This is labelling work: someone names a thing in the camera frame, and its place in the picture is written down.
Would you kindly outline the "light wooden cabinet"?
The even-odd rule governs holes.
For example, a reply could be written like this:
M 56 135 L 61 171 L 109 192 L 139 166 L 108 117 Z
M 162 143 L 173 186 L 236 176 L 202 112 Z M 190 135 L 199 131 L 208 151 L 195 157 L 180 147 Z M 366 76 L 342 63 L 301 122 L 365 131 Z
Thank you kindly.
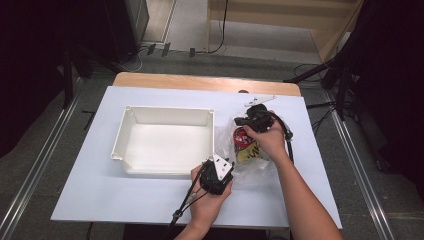
M 309 29 L 322 62 L 352 31 L 365 0 L 207 0 L 206 49 L 210 22 L 228 20 Z

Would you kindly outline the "red can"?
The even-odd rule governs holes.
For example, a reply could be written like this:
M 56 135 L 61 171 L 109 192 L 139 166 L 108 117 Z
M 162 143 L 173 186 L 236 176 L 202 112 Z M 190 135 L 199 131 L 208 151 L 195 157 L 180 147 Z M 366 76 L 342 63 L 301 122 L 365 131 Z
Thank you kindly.
M 236 153 L 250 146 L 254 139 L 251 138 L 243 127 L 238 127 L 233 132 L 234 150 Z

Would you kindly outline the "black curtain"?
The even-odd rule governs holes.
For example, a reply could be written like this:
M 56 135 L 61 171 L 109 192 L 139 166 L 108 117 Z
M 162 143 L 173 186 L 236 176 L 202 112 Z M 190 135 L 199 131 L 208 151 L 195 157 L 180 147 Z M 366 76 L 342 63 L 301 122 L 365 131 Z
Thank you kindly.
M 367 140 L 424 197 L 424 0 L 364 0 L 349 39 Z
M 88 77 L 87 51 L 74 24 L 90 0 L 0 0 L 0 158 L 64 92 L 63 53 Z

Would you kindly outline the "person's right hand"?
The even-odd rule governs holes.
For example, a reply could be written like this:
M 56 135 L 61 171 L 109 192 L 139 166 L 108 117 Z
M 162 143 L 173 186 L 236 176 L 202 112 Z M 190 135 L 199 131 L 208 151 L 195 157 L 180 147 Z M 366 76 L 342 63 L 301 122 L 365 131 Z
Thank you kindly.
M 291 162 L 285 148 L 285 134 L 277 120 L 274 120 L 271 128 L 264 133 L 257 133 L 248 125 L 244 125 L 243 128 L 247 135 L 259 144 L 276 165 Z

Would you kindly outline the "wooden table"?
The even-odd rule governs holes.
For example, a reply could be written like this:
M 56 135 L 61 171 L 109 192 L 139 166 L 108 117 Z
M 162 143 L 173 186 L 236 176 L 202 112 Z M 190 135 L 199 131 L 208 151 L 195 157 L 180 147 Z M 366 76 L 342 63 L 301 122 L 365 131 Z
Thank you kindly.
M 220 92 L 300 96 L 299 87 L 293 83 L 266 82 L 249 79 L 208 77 L 174 74 L 121 72 L 113 82 L 119 87 L 145 87 L 163 89 L 204 90 Z

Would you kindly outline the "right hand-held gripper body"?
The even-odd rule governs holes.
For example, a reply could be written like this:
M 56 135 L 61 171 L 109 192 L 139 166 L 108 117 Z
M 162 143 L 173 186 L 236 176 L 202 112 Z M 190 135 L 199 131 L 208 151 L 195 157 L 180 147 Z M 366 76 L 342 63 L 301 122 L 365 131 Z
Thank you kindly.
M 274 99 L 275 96 L 254 98 L 245 104 L 247 107 L 246 114 L 248 117 L 247 125 L 255 132 L 264 133 L 273 125 L 272 116 L 264 103 Z

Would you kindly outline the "person's left hand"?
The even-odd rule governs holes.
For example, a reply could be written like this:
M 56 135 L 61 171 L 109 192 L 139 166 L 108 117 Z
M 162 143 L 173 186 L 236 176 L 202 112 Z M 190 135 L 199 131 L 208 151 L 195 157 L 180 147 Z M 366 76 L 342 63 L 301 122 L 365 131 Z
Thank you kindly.
M 230 181 L 221 195 L 207 193 L 196 180 L 193 192 L 202 198 L 190 206 L 191 220 L 188 226 L 196 232 L 207 232 L 217 219 L 224 201 L 230 196 L 233 182 Z

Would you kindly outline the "black tripod stand leg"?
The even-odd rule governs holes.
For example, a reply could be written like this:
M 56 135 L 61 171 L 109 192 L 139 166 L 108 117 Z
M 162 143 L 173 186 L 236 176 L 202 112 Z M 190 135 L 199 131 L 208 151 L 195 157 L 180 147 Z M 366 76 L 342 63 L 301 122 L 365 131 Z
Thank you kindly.
M 321 64 L 299 64 L 293 70 L 294 76 L 289 79 L 285 79 L 284 83 L 298 84 L 303 81 L 319 82 L 322 81 L 324 77 L 335 68 L 336 61 L 334 59 L 330 59 Z

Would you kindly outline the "metal floor rail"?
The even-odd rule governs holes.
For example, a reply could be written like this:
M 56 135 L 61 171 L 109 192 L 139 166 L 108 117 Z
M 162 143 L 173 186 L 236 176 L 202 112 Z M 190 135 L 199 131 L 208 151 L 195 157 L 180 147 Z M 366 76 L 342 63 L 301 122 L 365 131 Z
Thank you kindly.
M 61 111 L 53 129 L 49 133 L 28 175 L 18 193 L 13 198 L 2 223 L 0 224 L 0 240 L 10 240 L 19 220 L 24 213 L 37 185 L 40 181 L 56 146 L 75 110 L 78 100 L 74 99 Z
M 338 131 L 339 137 L 345 148 L 348 160 L 352 167 L 356 182 L 360 188 L 363 199 L 367 206 L 370 217 L 374 223 L 380 240 L 396 240 L 389 224 L 386 213 L 380 203 L 380 200 L 372 186 L 372 183 L 361 162 L 356 146 L 352 140 L 351 134 L 345 123 L 343 100 L 338 100 L 332 93 L 325 93 L 329 101 L 335 101 L 335 112 L 332 114 L 333 122 Z

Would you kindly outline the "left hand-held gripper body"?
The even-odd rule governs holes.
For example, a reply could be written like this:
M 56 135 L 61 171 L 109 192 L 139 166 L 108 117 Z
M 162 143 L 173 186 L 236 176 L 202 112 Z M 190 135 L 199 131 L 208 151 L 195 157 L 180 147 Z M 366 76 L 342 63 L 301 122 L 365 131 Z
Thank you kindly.
M 233 179 L 233 170 L 234 167 L 231 167 L 225 158 L 214 154 L 203 164 L 200 186 L 212 195 L 222 195 Z

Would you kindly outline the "black cabinet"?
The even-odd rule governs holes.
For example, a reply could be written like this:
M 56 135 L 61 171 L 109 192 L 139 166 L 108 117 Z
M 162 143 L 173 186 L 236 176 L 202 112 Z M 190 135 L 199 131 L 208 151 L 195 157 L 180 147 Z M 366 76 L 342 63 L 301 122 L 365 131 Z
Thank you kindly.
M 124 63 L 141 47 L 150 16 L 146 0 L 104 0 L 117 62 Z

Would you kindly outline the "white plastic bin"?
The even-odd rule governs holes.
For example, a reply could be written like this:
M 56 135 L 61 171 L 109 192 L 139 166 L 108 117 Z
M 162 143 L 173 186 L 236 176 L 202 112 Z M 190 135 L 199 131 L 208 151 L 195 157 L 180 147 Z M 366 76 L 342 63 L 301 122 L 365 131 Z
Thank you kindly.
M 111 158 L 128 174 L 184 178 L 214 153 L 214 111 L 128 106 Z

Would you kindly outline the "clear bag of snacks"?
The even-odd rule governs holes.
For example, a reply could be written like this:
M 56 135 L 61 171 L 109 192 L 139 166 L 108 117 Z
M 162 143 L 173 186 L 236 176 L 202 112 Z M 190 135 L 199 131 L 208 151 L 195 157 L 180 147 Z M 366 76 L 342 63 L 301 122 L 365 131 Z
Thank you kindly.
M 271 116 L 273 121 L 277 120 L 283 128 L 285 148 L 291 162 L 293 162 L 290 143 L 291 132 L 281 118 L 274 113 Z M 236 153 L 234 150 L 233 132 L 238 127 L 243 126 L 228 122 L 225 126 L 217 127 L 215 149 L 220 156 L 235 162 L 233 175 L 237 184 L 254 185 L 264 182 L 265 178 L 269 177 L 273 172 L 275 164 L 255 140 L 246 149 Z

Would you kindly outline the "black metal stand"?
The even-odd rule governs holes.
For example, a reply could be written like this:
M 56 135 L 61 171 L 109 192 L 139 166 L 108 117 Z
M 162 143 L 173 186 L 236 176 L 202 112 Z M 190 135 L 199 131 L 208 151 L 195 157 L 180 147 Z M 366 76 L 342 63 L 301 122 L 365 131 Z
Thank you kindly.
M 73 78 L 72 78 L 72 63 L 70 57 L 70 49 L 66 48 L 63 53 L 63 70 L 64 70 L 64 104 L 66 109 L 73 99 Z

